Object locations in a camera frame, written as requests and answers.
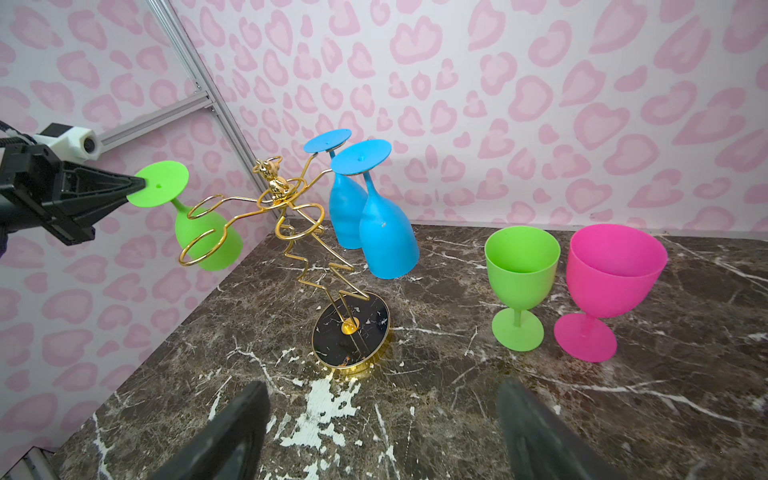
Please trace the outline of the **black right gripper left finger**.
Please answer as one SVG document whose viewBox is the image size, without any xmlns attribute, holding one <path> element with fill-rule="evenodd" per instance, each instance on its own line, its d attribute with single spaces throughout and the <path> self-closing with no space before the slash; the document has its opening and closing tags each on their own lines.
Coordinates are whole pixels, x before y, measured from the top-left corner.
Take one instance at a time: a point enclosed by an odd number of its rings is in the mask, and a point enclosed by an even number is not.
<svg viewBox="0 0 768 480">
<path fill-rule="evenodd" d="M 267 385 L 253 381 L 153 479 L 254 479 L 270 418 Z"/>
</svg>

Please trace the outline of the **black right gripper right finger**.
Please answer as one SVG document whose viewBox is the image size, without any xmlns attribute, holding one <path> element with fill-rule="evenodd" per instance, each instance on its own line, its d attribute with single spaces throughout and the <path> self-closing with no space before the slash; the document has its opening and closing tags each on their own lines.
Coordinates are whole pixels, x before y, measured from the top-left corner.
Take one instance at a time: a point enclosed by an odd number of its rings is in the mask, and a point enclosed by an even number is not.
<svg viewBox="0 0 768 480">
<path fill-rule="evenodd" d="M 501 383 L 497 412 L 516 479 L 623 479 L 516 379 Z"/>
</svg>

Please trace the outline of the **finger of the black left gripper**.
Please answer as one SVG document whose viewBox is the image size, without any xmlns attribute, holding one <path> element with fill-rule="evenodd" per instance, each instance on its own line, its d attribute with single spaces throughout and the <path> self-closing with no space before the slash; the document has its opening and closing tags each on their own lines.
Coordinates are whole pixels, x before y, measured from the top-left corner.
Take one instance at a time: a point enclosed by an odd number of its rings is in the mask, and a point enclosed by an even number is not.
<svg viewBox="0 0 768 480">
<path fill-rule="evenodd" d="M 140 177 L 101 170 L 74 162 L 61 163 L 56 180 L 56 199 L 82 201 L 87 207 L 118 206 L 128 197 L 142 191 L 146 180 Z"/>
<path fill-rule="evenodd" d="M 47 203 L 47 231 L 65 245 L 95 239 L 94 225 L 120 206 L 119 200 L 63 200 Z"/>
</svg>

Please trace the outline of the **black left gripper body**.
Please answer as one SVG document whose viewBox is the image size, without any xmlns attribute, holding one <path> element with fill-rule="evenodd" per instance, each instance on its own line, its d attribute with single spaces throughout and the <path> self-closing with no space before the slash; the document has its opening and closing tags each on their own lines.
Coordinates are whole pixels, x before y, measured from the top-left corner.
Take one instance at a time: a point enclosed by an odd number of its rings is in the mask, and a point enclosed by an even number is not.
<svg viewBox="0 0 768 480">
<path fill-rule="evenodd" d="M 44 227 L 56 237 L 66 231 L 43 206 L 51 202 L 61 161 L 45 144 L 8 146 L 1 158 L 1 236 Z"/>
</svg>

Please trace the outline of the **green wine glass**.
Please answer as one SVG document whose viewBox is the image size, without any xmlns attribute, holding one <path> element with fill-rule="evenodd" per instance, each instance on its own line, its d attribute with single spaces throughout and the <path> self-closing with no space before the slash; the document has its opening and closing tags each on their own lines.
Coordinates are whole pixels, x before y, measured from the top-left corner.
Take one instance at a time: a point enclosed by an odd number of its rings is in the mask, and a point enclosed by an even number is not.
<svg viewBox="0 0 768 480">
<path fill-rule="evenodd" d="M 182 251 L 178 261 L 182 266 L 197 265 L 206 271 L 220 271 L 230 267 L 239 258 L 243 240 L 229 227 L 219 213 L 194 213 L 192 207 L 178 200 L 186 188 L 190 174 L 185 165 L 176 161 L 161 161 L 141 169 L 136 176 L 145 181 L 145 187 L 127 196 L 139 208 L 154 208 L 172 203 L 177 211 L 174 225 L 176 240 Z"/>
<path fill-rule="evenodd" d="M 554 284 L 561 255 L 558 240 L 542 229 L 511 226 L 490 235 L 484 253 L 489 284 L 505 305 L 493 317 L 493 335 L 512 351 L 538 348 L 544 328 L 531 309 Z"/>
</svg>

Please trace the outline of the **magenta wine glass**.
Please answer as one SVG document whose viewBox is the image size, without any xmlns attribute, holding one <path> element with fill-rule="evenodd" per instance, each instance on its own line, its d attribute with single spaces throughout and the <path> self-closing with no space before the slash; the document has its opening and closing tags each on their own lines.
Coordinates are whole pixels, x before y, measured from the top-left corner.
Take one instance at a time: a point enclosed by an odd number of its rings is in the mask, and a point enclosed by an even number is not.
<svg viewBox="0 0 768 480">
<path fill-rule="evenodd" d="M 559 346 L 582 361 L 611 359 L 617 339 L 603 320 L 638 306 L 667 262 L 662 243 L 632 227 L 602 224 L 578 230 L 570 241 L 566 283 L 581 311 L 556 322 L 554 336 Z"/>
</svg>

